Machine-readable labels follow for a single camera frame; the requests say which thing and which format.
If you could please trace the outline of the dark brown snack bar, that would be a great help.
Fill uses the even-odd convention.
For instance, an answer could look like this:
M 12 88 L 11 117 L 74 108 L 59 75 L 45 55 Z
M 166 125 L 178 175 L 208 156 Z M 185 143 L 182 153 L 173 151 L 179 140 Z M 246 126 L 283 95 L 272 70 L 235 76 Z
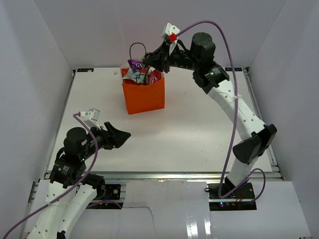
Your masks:
M 150 80 L 150 74 L 154 70 L 154 67 L 147 67 L 146 72 L 144 74 L 143 80 L 142 80 L 142 85 L 148 85 Z

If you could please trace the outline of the pink snack packet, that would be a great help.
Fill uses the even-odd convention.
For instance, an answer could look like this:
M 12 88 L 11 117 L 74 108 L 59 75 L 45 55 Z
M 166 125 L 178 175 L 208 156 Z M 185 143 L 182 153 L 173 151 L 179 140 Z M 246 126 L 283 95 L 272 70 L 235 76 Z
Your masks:
M 149 80 L 150 80 L 150 82 L 149 82 L 149 84 L 154 84 L 154 83 L 156 83 L 156 82 L 158 82 L 158 81 L 156 81 L 154 78 L 153 78 L 153 76 L 152 76 L 152 72 L 151 72 L 151 74 L 150 74 L 150 78 L 149 78 Z

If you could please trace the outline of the purple snack packet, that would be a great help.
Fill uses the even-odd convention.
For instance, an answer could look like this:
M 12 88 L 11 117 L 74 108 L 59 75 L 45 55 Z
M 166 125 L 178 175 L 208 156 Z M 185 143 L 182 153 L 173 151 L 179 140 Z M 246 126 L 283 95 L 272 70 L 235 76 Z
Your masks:
M 134 73 L 147 68 L 147 66 L 139 59 L 129 59 L 128 64 Z

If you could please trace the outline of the silver clear snack packet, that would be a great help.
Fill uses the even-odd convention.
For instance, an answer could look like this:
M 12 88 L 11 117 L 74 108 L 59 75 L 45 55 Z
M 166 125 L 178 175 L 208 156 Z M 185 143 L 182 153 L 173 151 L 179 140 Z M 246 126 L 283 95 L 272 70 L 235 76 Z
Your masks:
M 133 72 L 133 70 L 130 68 L 127 73 L 122 77 L 123 80 L 131 80 L 135 83 L 139 84 L 143 82 L 145 77 L 144 73 L 141 72 Z

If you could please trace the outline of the crimson snack packet with battery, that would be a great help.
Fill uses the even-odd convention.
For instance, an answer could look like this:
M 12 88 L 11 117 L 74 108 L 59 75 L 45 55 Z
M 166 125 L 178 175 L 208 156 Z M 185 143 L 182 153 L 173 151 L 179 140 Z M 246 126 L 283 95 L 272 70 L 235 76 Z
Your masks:
M 152 71 L 152 76 L 156 81 L 158 81 L 161 79 L 161 72 L 158 70 L 154 70 Z

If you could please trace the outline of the large red chips bag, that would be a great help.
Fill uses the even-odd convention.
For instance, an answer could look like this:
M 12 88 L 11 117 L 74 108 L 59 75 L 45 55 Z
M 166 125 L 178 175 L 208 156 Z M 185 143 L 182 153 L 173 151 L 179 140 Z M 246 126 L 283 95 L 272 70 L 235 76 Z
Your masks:
M 136 85 L 137 83 L 132 79 L 123 79 L 123 84 Z

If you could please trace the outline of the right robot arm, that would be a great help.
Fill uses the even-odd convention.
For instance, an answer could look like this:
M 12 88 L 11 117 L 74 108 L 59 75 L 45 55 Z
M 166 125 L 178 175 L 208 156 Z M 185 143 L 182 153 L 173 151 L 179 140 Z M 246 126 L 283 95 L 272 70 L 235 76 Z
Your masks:
M 213 99 L 233 123 L 232 134 L 241 141 L 229 146 L 235 160 L 228 174 L 223 173 L 218 189 L 219 198 L 238 198 L 243 193 L 251 169 L 273 141 L 277 128 L 265 124 L 238 95 L 237 81 L 231 80 L 223 67 L 214 61 L 215 44 L 208 33 L 193 35 L 190 49 L 172 34 L 164 37 L 162 45 L 147 52 L 143 63 L 168 73 L 171 67 L 193 71 L 195 83 Z

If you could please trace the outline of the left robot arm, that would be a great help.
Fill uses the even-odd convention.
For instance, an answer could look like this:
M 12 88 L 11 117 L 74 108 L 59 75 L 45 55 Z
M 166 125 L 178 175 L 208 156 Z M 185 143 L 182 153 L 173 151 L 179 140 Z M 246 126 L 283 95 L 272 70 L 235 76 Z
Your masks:
M 47 207 L 29 239 L 67 239 L 76 222 L 93 199 L 105 194 L 105 179 L 86 171 L 85 161 L 99 149 L 121 147 L 131 136 L 105 122 L 105 129 L 82 127 L 68 130 L 64 146 L 58 151 L 50 173 L 46 195 Z

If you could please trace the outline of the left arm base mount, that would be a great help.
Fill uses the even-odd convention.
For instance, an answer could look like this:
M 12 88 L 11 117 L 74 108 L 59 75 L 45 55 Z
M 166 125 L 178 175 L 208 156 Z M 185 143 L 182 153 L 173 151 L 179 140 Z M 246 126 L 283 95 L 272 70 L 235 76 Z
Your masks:
M 123 203 L 118 202 L 120 198 L 120 184 L 104 184 L 97 190 L 97 196 L 87 209 L 121 209 Z

